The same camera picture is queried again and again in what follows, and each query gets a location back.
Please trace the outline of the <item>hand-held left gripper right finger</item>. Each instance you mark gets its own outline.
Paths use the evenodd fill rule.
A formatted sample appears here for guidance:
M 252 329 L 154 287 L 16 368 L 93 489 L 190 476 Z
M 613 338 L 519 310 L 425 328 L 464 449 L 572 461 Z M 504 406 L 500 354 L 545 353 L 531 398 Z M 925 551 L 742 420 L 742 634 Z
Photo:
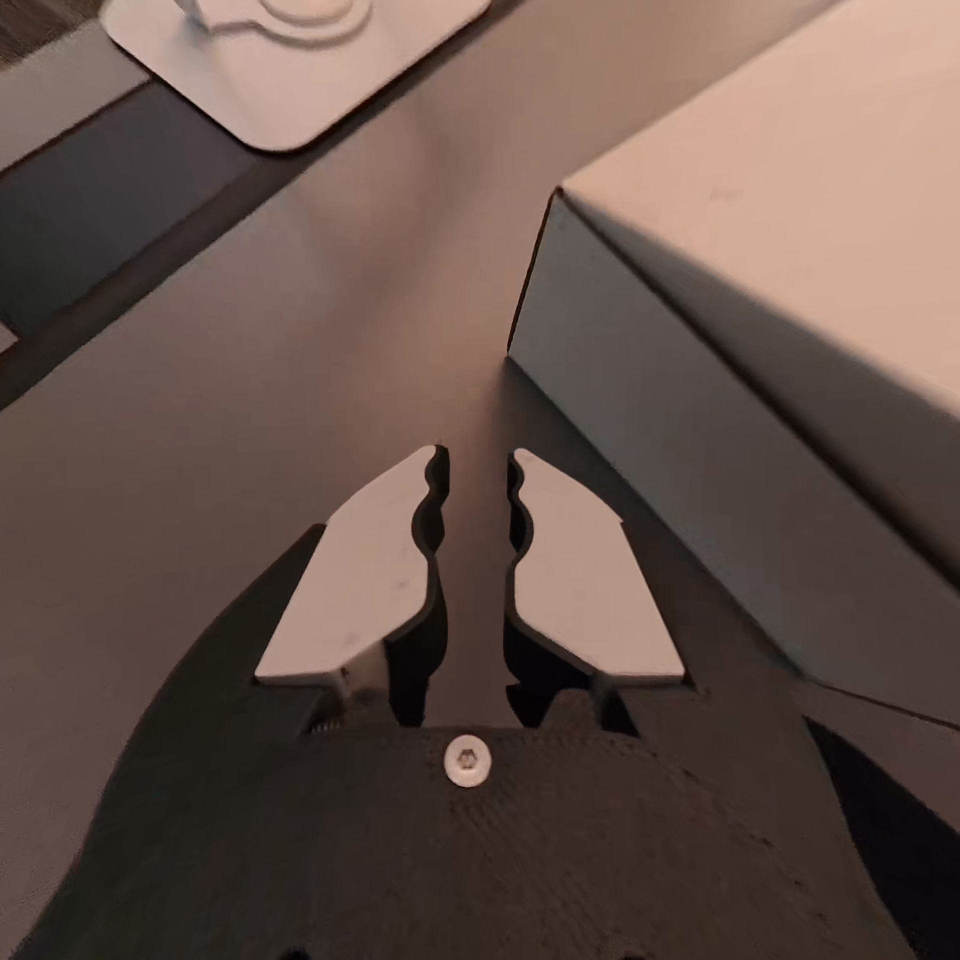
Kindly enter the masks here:
M 618 727 L 622 690 L 678 690 L 685 665 L 622 517 L 558 466 L 519 447 L 507 465 L 510 545 L 503 655 L 525 728 L 564 691 Z

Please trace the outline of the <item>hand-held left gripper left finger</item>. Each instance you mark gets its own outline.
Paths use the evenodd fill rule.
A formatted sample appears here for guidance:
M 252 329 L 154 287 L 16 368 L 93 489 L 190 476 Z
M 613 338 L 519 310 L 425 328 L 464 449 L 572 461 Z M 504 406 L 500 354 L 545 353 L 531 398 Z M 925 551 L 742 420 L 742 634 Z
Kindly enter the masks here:
M 261 655 L 258 684 L 325 690 L 341 711 L 380 694 L 399 725 L 421 726 L 448 646 L 437 552 L 449 493 L 450 451 L 434 443 L 345 500 Z

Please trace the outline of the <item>white cardboard box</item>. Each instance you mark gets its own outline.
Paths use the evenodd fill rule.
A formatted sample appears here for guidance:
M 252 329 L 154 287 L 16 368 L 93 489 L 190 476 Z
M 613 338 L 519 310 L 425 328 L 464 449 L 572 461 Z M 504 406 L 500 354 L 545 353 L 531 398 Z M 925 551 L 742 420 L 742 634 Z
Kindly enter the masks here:
M 806 678 L 954 729 L 958 42 L 838 2 L 582 167 L 508 349 Z

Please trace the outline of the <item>dark desk panel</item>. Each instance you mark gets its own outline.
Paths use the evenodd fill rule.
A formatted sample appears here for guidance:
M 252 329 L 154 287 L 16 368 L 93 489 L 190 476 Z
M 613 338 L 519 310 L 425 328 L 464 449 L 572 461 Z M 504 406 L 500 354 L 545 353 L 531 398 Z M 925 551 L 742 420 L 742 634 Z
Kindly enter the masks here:
M 59 365 L 66 315 L 258 163 L 150 81 L 18 161 L 1 182 L 2 407 Z

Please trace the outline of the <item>white monitor stand base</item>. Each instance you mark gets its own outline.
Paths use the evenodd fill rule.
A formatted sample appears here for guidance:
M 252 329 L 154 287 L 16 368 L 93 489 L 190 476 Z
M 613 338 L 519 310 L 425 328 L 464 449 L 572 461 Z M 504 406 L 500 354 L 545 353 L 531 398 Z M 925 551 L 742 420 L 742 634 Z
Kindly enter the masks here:
M 110 1 L 107 36 L 246 146 L 300 149 L 489 1 Z

